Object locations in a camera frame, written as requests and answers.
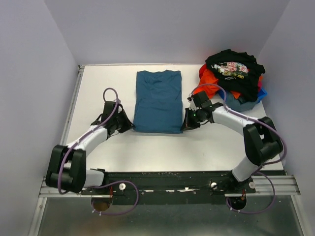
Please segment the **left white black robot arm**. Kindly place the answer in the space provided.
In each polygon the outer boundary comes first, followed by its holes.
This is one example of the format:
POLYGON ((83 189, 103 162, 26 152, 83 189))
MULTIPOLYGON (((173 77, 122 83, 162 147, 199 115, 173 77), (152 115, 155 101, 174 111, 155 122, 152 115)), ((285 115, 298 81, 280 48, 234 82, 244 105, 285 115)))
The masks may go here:
POLYGON ((91 123, 86 133, 65 146, 56 145, 52 149, 46 185, 58 189, 60 194, 79 193, 87 187, 92 187, 98 194, 106 193, 109 182, 105 179, 105 170, 87 169, 87 157, 116 132, 124 133, 133 127, 122 104, 106 101, 103 113, 91 123))

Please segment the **grey blue t-shirt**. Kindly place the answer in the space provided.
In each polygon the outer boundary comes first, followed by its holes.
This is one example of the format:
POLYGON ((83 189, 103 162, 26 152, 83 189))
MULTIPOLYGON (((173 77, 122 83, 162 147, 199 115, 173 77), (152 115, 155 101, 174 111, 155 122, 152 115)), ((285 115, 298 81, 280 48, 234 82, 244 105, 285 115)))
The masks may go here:
POLYGON ((252 110, 257 102, 258 100, 254 102, 247 101, 243 97, 239 97, 238 99, 236 99, 234 95, 230 92, 227 92, 225 100, 226 105, 237 112, 252 110))

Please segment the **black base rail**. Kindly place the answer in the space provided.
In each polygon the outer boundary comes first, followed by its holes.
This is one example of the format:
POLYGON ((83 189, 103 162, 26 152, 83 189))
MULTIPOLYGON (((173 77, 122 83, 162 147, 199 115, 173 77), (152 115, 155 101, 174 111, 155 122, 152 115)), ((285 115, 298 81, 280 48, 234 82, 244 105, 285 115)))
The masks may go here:
POLYGON ((238 183, 228 171, 209 172, 105 172, 97 169, 101 183, 84 186, 82 173, 62 174, 62 192, 81 195, 112 195, 116 205, 222 205, 226 194, 240 201, 246 194, 258 192, 250 177, 238 183))

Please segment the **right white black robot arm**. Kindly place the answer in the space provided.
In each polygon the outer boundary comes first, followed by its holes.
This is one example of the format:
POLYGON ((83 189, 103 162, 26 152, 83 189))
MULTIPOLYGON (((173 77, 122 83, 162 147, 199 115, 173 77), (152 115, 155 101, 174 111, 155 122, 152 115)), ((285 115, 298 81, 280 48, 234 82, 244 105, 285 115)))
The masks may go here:
POLYGON ((224 103, 213 104, 204 91, 191 94, 188 101, 182 131, 194 130, 209 122, 223 125, 243 136, 246 155, 227 175, 225 184, 229 191, 239 192, 253 173, 284 150, 270 118, 256 119, 236 112, 224 103))

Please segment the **black floral t-shirt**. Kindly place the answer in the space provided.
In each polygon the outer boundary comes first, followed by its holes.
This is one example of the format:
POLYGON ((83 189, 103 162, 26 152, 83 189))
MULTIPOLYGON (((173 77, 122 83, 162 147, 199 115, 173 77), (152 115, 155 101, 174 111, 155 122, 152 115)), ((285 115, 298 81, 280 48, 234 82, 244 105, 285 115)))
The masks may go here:
POLYGON ((254 56, 227 49, 209 56, 205 64, 225 91, 238 92, 248 102, 257 100, 259 77, 265 68, 254 56))

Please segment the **blue plastic bin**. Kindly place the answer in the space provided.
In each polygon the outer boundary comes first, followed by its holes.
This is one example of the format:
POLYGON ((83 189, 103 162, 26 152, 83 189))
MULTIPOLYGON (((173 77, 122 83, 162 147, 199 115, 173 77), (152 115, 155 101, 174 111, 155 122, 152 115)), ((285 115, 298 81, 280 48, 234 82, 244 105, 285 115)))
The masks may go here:
POLYGON ((267 96, 267 91, 264 88, 261 88, 260 91, 257 94, 257 103, 260 103, 261 100, 267 96))

